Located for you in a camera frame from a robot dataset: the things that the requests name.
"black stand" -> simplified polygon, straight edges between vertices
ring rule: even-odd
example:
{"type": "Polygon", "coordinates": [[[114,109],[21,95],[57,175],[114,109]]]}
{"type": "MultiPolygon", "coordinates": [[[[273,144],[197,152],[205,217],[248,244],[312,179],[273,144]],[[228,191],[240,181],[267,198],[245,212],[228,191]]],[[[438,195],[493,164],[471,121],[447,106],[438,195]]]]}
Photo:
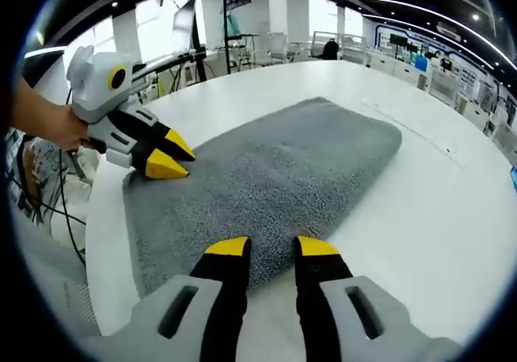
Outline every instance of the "black stand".
{"type": "MultiPolygon", "coordinates": [[[[196,23],[195,14],[194,14],[194,23],[192,24],[192,44],[194,45],[195,51],[197,53],[199,53],[201,51],[201,46],[200,46],[200,37],[197,32],[197,23],[196,23]]],[[[197,74],[200,76],[200,81],[206,82],[207,74],[204,71],[203,59],[197,58],[195,61],[195,66],[197,68],[197,74]]]]}
{"type": "Polygon", "coordinates": [[[228,75],[232,73],[230,64],[229,64],[229,50],[228,50],[228,19],[227,19],[227,11],[228,7],[226,5],[226,0],[223,0],[223,27],[225,29],[225,58],[226,58],[226,72],[228,75]]]}

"round white table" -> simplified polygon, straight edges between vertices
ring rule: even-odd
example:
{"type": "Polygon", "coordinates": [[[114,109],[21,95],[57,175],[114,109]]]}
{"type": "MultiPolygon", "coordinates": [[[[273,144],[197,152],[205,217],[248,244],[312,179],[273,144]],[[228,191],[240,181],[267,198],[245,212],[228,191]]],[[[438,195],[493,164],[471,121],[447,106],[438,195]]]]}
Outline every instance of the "round white table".
{"type": "MultiPolygon", "coordinates": [[[[517,265],[517,194],[510,163],[459,113],[406,82],[345,61],[233,74],[149,109],[196,147],[315,96],[395,124],[403,136],[395,158],[329,242],[355,276],[370,277],[404,303],[416,327],[468,342],[517,265]]],[[[104,335],[126,324],[139,301],[122,196],[128,172],[102,158],[90,195],[87,275],[104,335]]],[[[295,299],[293,271],[249,295],[237,360],[303,359],[295,299]]]]}

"black cable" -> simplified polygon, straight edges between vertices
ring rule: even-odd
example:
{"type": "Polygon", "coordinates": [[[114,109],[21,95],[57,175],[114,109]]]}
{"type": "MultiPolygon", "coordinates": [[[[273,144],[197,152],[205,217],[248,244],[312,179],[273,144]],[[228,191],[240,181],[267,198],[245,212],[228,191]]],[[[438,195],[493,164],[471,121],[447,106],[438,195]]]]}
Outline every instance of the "black cable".
{"type": "Polygon", "coordinates": [[[185,66],[185,63],[182,63],[181,66],[178,68],[178,71],[176,71],[176,75],[174,76],[174,79],[172,80],[172,86],[170,87],[169,94],[171,94],[173,91],[178,91],[179,82],[181,80],[181,72],[182,72],[184,66],[185,66]]]}
{"type": "Polygon", "coordinates": [[[176,84],[176,78],[178,77],[178,73],[181,70],[181,66],[178,67],[178,71],[176,71],[176,74],[172,72],[172,69],[169,69],[170,74],[172,75],[172,85],[170,85],[169,94],[171,94],[174,91],[174,85],[176,84]]]}
{"type": "MultiPolygon", "coordinates": [[[[63,216],[65,215],[65,213],[63,213],[62,211],[59,211],[59,210],[55,209],[54,207],[49,206],[48,204],[43,203],[41,200],[37,199],[35,196],[33,196],[33,195],[31,195],[31,194],[27,194],[27,193],[23,190],[23,186],[22,186],[20,183],[18,183],[18,180],[16,180],[13,176],[11,176],[11,177],[9,178],[9,180],[10,180],[10,181],[12,181],[14,184],[16,184],[16,186],[17,186],[20,190],[22,190],[22,192],[23,192],[23,194],[25,194],[25,197],[26,197],[26,198],[31,198],[31,199],[33,199],[37,204],[39,204],[39,205],[41,205],[41,206],[43,206],[43,207],[45,207],[45,208],[48,208],[49,210],[52,210],[52,211],[54,211],[55,213],[61,214],[61,215],[63,215],[63,216]]],[[[86,223],[85,223],[84,221],[81,221],[79,218],[76,218],[76,217],[74,217],[73,215],[69,215],[69,218],[70,218],[70,219],[73,219],[73,220],[75,220],[75,221],[77,221],[77,222],[79,222],[79,223],[81,223],[81,224],[83,224],[84,226],[86,226],[86,223]]]]}
{"type": "Polygon", "coordinates": [[[179,83],[181,83],[181,73],[183,71],[183,67],[185,66],[185,63],[183,63],[180,67],[179,67],[179,71],[178,71],[178,81],[176,82],[176,88],[174,89],[174,91],[178,91],[179,90],[179,83]]]}
{"type": "Polygon", "coordinates": [[[212,73],[213,77],[217,78],[216,73],[213,72],[213,68],[206,61],[203,61],[203,63],[210,69],[210,72],[212,73]]]}
{"type": "Polygon", "coordinates": [[[75,254],[78,255],[79,260],[82,262],[83,265],[86,266],[86,263],[84,261],[84,258],[82,257],[81,253],[79,252],[78,246],[75,244],[74,235],[72,234],[72,226],[70,226],[70,219],[68,210],[66,209],[66,202],[65,202],[65,184],[63,183],[63,172],[61,170],[62,163],[63,163],[63,151],[59,149],[59,181],[60,181],[60,189],[61,189],[61,199],[63,203],[63,211],[65,211],[65,219],[66,219],[66,225],[68,226],[68,232],[70,234],[70,239],[72,240],[72,245],[74,246],[75,254]]]}

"gray towel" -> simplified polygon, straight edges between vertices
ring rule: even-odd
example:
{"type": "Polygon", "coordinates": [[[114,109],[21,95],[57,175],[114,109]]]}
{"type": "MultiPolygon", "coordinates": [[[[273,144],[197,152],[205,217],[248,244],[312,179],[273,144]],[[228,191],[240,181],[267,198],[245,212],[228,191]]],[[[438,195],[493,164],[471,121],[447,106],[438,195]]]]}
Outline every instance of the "gray towel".
{"type": "Polygon", "coordinates": [[[401,144],[401,132],[323,98],[264,116],[195,149],[185,179],[126,180],[142,296],[188,274],[213,243],[252,238],[250,288],[293,264],[293,237],[327,238],[401,144]]]}

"office room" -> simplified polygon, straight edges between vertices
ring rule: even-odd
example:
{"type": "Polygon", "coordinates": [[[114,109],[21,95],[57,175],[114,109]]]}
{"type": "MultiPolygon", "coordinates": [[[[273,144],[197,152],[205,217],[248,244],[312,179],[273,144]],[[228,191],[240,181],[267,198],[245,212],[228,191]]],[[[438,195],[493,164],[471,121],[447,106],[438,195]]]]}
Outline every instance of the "office room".
{"type": "Polygon", "coordinates": [[[38,355],[494,360],[511,1],[17,1],[4,257],[38,355]]]}

